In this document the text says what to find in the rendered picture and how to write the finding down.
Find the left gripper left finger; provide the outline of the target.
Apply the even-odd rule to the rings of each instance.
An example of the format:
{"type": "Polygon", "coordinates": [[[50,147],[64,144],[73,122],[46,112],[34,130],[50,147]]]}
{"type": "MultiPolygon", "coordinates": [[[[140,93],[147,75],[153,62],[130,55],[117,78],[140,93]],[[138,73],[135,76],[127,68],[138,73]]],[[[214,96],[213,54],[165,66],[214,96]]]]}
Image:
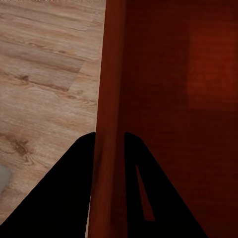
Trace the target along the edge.
{"type": "Polygon", "coordinates": [[[0,226],[0,238],[85,238],[95,132],[77,139],[0,226]]]}

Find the storage box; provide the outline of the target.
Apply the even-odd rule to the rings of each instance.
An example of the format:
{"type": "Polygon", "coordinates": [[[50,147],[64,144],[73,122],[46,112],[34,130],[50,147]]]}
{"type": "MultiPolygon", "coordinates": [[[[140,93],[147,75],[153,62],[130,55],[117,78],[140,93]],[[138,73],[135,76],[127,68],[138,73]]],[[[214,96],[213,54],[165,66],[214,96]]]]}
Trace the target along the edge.
{"type": "Polygon", "coordinates": [[[126,132],[208,238],[238,238],[238,0],[106,0],[87,238],[128,238],[126,132]]]}

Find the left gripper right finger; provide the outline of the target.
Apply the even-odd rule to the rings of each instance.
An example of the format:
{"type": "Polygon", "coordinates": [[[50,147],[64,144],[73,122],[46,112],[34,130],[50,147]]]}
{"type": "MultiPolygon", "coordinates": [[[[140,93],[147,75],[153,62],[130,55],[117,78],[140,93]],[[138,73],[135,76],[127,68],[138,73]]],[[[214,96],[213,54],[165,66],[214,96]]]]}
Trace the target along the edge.
{"type": "Polygon", "coordinates": [[[128,238],[208,238],[144,141],[124,134],[128,238]],[[144,219],[138,167],[155,221],[144,219]]]}

